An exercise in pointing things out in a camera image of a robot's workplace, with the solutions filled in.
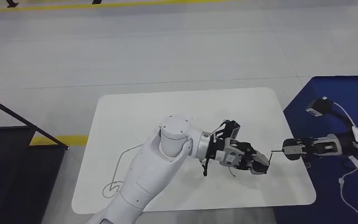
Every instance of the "yellow floor marking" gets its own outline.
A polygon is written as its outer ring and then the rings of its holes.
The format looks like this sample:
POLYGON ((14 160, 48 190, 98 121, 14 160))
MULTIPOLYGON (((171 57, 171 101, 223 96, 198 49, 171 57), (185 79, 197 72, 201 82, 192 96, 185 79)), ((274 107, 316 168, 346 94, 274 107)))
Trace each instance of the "yellow floor marking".
POLYGON ((110 7, 128 7, 128 6, 149 6, 158 4, 193 4, 193 3, 209 3, 209 2, 227 2, 232 0, 158 0, 148 2, 115 2, 103 4, 72 4, 58 6, 26 6, 21 7, 20 4, 16 8, 0 8, 0 11, 27 11, 27 10, 79 10, 85 8, 110 8, 110 7))
MULTIPOLYGON (((55 136, 55 138, 65 143, 67 146, 86 146, 88 141, 88 136, 82 136, 82 135, 55 136)), ((35 136, 30 143, 31 146, 46 145, 46 144, 56 144, 56 143, 43 136, 35 136)))

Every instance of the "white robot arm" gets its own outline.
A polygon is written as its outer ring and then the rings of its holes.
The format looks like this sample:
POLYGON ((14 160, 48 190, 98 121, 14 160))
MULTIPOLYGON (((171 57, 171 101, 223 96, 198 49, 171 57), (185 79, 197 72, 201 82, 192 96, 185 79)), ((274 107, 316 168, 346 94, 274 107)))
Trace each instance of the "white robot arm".
MULTIPOLYGON (((228 138, 219 139, 192 127, 185 118, 167 117, 132 160, 124 185, 111 203, 96 213, 87 224, 134 223, 145 206, 169 184, 187 156, 207 161, 216 159, 221 165, 251 170, 253 174, 265 173, 269 167, 268 160, 249 143, 246 143, 245 148, 238 146, 241 143, 235 137, 239 125, 236 122, 234 124, 228 138), (264 171, 257 166, 262 166, 262 163, 267 166, 264 171)), ((227 135, 222 131, 216 133, 224 137, 227 135)), ((206 176, 208 164, 203 167, 206 176)))

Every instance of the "floor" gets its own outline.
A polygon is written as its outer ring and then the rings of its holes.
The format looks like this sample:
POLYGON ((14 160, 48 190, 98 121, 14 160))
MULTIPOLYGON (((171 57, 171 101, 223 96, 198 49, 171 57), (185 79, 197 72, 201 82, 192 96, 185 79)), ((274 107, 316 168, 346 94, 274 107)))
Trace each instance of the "floor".
MULTIPOLYGON (((358 74, 357 0, 0 12, 0 31, 0 102, 55 136, 88 134, 107 94, 269 87, 285 108, 313 76, 358 74)), ((71 209, 83 154, 66 153, 43 223, 91 217, 71 209)), ((220 213, 137 223, 275 223, 270 208, 220 213)))

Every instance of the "blue table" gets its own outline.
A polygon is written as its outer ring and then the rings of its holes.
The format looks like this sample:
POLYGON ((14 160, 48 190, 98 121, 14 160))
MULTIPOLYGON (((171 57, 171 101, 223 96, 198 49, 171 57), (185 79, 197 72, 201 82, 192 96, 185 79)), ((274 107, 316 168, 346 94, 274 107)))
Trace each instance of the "blue table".
MULTIPOLYGON (((347 130, 343 122, 330 115, 314 117, 305 111, 312 101, 323 96, 338 102, 358 123, 358 76, 314 77, 284 110, 294 138, 324 137, 347 130)), ((344 114, 339 108, 334 109, 344 114)), ((341 164, 343 159, 308 156, 304 161, 311 165, 308 173, 317 193, 316 201, 308 206, 275 207, 277 223, 358 223, 358 214, 340 197, 338 178, 349 172, 341 164)), ((358 172, 345 179, 343 194, 358 208, 358 172)))

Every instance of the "rounded rectangular table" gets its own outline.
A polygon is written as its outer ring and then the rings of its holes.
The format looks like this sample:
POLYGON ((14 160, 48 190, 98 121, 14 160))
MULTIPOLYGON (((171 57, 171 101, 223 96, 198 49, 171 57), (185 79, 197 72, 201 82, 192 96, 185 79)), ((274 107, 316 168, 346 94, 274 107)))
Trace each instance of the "rounded rectangular table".
MULTIPOLYGON (((102 196, 111 182, 120 154, 143 143, 169 115, 182 115, 204 131, 211 132, 224 119, 241 125, 237 140, 250 142, 270 157, 292 138, 273 90, 241 88, 102 97, 97 105, 72 208, 76 213, 96 213, 111 199, 102 196)), ((123 155, 115 180, 125 179, 138 149, 123 155)), ((292 206, 311 204, 315 190, 302 160, 289 161, 275 153, 265 175, 209 163, 208 176, 197 159, 187 158, 169 186, 145 208, 149 211, 292 206)))

